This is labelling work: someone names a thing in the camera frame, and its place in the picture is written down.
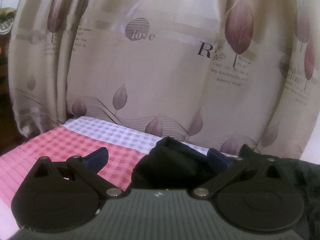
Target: round black plate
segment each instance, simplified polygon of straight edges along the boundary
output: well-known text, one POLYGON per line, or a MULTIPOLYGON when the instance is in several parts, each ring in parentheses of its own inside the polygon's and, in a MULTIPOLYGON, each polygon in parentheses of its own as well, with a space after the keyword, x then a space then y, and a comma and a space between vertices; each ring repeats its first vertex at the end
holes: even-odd
POLYGON ((17 192, 12 213, 17 223, 40 232, 60 232, 86 223, 99 208, 97 193, 85 184, 44 177, 17 192))
POLYGON ((303 199, 281 180, 264 178, 233 183, 217 195, 217 208, 232 224, 254 232, 289 229, 301 217, 303 199))

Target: checkered cloth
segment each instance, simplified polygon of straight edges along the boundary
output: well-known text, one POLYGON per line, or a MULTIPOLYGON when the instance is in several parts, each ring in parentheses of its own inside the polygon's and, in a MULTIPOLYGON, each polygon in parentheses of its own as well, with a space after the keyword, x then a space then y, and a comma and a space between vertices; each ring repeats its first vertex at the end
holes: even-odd
MULTIPOLYGON (((73 155, 86 156, 100 147, 108 149, 109 161, 98 174, 124 190, 131 183, 133 168, 159 140, 160 137, 93 117, 71 119, 0 156, 0 198, 10 207, 15 192, 39 157, 48 156, 59 162, 73 155)), ((208 151, 187 145, 203 154, 208 151)))
MULTIPOLYGON (((78 119, 70 119, 63 126, 68 130, 88 136, 90 138, 130 149, 135 149, 145 154, 148 154, 150 150, 156 146, 157 141, 162 139, 158 136, 139 132, 114 123, 87 116, 82 116, 78 119)), ((205 155, 208 152, 207 148, 185 142, 184 144, 205 155)))
POLYGON ((108 149, 109 161, 98 174, 125 190, 131 183, 133 168, 144 154, 60 126, 0 156, 0 198, 10 207, 14 194, 39 157, 48 156, 53 162, 65 161, 73 155, 86 156, 100 147, 108 149))

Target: ribbed surface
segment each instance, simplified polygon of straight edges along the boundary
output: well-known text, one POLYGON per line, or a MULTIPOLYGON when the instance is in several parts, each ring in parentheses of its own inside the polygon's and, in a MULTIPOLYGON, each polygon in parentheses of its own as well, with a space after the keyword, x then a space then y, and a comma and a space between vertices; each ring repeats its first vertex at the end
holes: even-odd
POLYGON ((257 236, 233 228, 207 201, 185 191, 132 190, 123 199, 109 200, 86 225, 59 234, 21 230, 12 240, 302 240, 294 231, 257 236))

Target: white checkered cloth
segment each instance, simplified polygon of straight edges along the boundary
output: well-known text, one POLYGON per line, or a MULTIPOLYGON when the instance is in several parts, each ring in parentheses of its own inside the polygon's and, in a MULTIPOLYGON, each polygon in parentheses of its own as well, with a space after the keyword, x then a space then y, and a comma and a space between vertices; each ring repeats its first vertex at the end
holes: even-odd
MULTIPOLYGON (((63 126, 68 130, 88 136, 92 139, 131 148, 144 154, 149 154, 150 150, 156 146, 157 141, 162 139, 158 136, 87 116, 82 116, 78 119, 70 119, 63 126)), ((207 148, 185 142, 184 144, 207 155, 207 148)))

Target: black cloth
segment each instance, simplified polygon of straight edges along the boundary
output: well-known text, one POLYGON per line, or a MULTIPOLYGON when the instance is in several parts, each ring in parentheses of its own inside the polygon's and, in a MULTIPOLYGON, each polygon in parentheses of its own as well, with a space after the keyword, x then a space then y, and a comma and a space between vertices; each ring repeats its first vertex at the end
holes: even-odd
POLYGON ((320 165, 297 159, 281 159, 271 155, 260 155, 246 144, 242 146, 239 156, 252 164, 267 158, 274 158, 278 161, 304 200, 304 214, 296 231, 299 232, 300 228, 303 228, 303 219, 305 218, 309 227, 309 240, 320 240, 320 165))
MULTIPOLYGON (((255 165, 274 158, 300 191, 305 208, 294 230, 304 239, 320 240, 320 165, 271 155, 260 155, 243 145, 239 156, 255 165)), ((207 157, 170 137, 158 141, 133 169, 129 188, 194 189, 216 176, 207 157)))
POLYGON ((189 146, 165 137, 133 169, 131 188, 193 189, 215 173, 206 156, 189 146))

